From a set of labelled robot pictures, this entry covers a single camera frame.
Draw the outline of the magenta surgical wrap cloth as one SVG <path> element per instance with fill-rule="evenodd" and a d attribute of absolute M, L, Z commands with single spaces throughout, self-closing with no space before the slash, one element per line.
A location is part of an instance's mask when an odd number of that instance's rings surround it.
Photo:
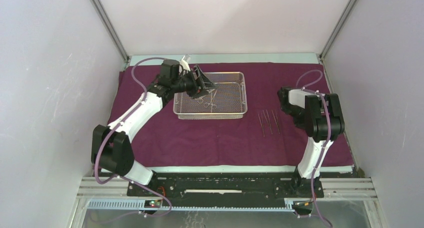
<path fill-rule="evenodd" d="M 132 141 L 136 161 L 147 167 L 169 166 L 295 166 L 304 154 L 306 133 L 280 109 L 281 87 L 310 84 L 329 91 L 320 64 L 209 63 L 204 72 L 242 72 L 245 77 L 247 112 L 240 119 L 181 120 L 168 104 L 155 114 Z M 264 117 L 267 110 L 273 134 Z M 278 114 L 278 134 L 272 110 Z M 263 137 L 258 119 L 261 114 Z"/>

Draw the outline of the steel surgical scissors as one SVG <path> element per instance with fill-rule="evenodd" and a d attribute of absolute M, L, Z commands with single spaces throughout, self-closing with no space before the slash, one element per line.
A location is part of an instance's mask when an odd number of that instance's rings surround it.
<path fill-rule="evenodd" d="M 209 101 L 206 101 L 205 98 L 201 98 L 197 102 L 198 104 L 202 105 L 204 108 L 215 110 L 218 108 L 218 106 L 215 104 L 215 98 L 216 98 L 216 95 L 213 94 L 210 96 Z"/>

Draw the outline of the metal mesh instrument tray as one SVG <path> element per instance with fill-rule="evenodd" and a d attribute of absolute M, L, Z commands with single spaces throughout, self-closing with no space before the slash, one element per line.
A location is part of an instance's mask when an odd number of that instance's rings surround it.
<path fill-rule="evenodd" d="M 182 120 L 240 119 L 248 110 L 245 76 L 242 72 L 207 72 L 217 86 L 202 98 L 185 93 L 174 96 L 173 112 Z"/>

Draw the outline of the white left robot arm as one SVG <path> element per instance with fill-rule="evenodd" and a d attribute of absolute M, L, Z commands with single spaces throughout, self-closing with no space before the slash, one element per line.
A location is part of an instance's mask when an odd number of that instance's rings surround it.
<path fill-rule="evenodd" d="M 108 180 L 99 178 L 99 170 L 105 169 L 112 177 L 122 177 L 139 183 L 138 189 L 145 196 L 153 196 L 158 190 L 155 172 L 135 160 L 132 141 L 139 130 L 159 113 L 177 93 L 186 93 L 192 99 L 203 98 L 217 86 L 198 65 L 190 68 L 184 59 L 162 59 L 159 74 L 148 86 L 133 78 L 142 88 L 139 99 L 119 118 L 108 125 L 94 128 L 91 145 L 91 162 L 99 184 Z"/>

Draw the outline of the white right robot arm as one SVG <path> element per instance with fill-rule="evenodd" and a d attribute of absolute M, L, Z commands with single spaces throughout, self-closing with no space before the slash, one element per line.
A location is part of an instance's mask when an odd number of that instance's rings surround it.
<path fill-rule="evenodd" d="M 320 176 L 329 148 L 345 131 L 339 96 L 291 87 L 282 87 L 277 95 L 281 110 L 308 136 L 302 160 L 296 167 L 297 180 L 292 181 L 290 187 L 295 196 L 304 197 L 311 190 L 308 180 Z"/>

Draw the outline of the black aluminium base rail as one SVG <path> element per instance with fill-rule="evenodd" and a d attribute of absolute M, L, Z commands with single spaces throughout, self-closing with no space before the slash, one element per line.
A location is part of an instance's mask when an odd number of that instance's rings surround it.
<path fill-rule="evenodd" d="M 170 211 L 305 212 L 317 202 L 360 202 L 370 218 L 380 214 L 369 178 L 321 178 L 292 187 L 286 174 L 165 174 L 152 194 L 116 178 L 100 185 L 84 177 L 72 208 L 71 221 L 89 209 L 163 214 Z"/>

